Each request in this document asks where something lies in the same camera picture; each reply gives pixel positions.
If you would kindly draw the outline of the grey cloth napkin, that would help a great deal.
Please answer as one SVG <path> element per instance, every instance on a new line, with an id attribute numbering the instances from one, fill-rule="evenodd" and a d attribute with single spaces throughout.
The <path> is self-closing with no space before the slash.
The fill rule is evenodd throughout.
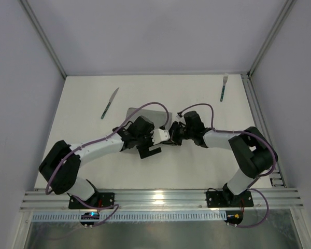
<path id="1" fill-rule="evenodd" d="M 131 115 L 137 108 L 128 108 L 127 112 L 126 112 L 126 118 Z M 137 117 L 139 116 L 144 116 L 146 117 L 149 121 L 153 122 L 154 127 L 157 129 L 160 126 L 164 125 L 166 120 L 167 120 L 167 114 L 166 111 L 157 111 L 157 110 L 150 110 L 150 109 L 141 109 L 140 111 L 138 111 L 136 114 L 134 114 L 129 121 L 134 122 Z M 169 112 L 169 118 L 168 118 L 168 122 L 165 125 L 165 128 L 167 130 L 170 129 L 171 125 L 173 123 L 173 113 Z M 136 147 L 132 148 L 132 149 L 127 149 L 124 150 L 123 153 L 126 154 L 137 154 L 138 155 L 138 150 Z"/>

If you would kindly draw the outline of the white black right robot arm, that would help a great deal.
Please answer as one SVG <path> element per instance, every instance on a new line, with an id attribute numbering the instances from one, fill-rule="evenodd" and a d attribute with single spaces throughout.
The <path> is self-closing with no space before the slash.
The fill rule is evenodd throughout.
<path id="1" fill-rule="evenodd" d="M 233 206 L 266 170 L 272 170 L 278 161 L 277 152 L 256 127 L 243 131 L 224 131 L 207 128 L 196 111 L 183 115 L 184 123 L 175 121 L 169 129 L 167 145 L 180 146 L 192 140 L 202 148 L 222 148 L 232 151 L 239 169 L 223 186 L 222 198 Z"/>

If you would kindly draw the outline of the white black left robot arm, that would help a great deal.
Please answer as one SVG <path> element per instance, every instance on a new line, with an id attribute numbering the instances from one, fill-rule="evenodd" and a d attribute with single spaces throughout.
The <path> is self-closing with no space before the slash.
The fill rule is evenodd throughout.
<path id="1" fill-rule="evenodd" d="M 142 159 L 161 152 L 153 149 L 169 139 L 169 132 L 164 127 L 155 128 L 153 122 L 144 116 L 120 128 L 113 129 L 113 135 L 95 143 L 70 145 L 64 140 L 58 141 L 51 148 L 38 170 L 47 181 L 47 192 L 57 195 L 70 195 L 69 208 L 101 208 L 102 194 L 87 179 L 78 177 L 81 166 L 107 154 L 137 148 Z"/>

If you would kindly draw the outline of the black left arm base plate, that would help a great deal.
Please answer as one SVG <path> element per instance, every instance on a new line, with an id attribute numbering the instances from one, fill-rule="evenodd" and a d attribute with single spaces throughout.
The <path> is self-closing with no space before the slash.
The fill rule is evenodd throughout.
<path id="1" fill-rule="evenodd" d="M 70 210 L 81 209 L 113 209 L 115 202 L 114 192 L 95 192 L 89 199 L 82 200 L 79 197 L 70 196 L 68 208 Z"/>

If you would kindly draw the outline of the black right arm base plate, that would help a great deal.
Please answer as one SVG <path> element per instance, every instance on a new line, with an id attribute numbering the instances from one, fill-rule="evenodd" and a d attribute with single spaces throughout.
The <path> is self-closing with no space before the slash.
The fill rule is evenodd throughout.
<path id="1" fill-rule="evenodd" d="M 240 195 L 233 195 L 229 190 L 223 191 L 209 188 L 205 192 L 205 196 L 208 208 L 254 207 L 252 194 L 248 190 Z"/>

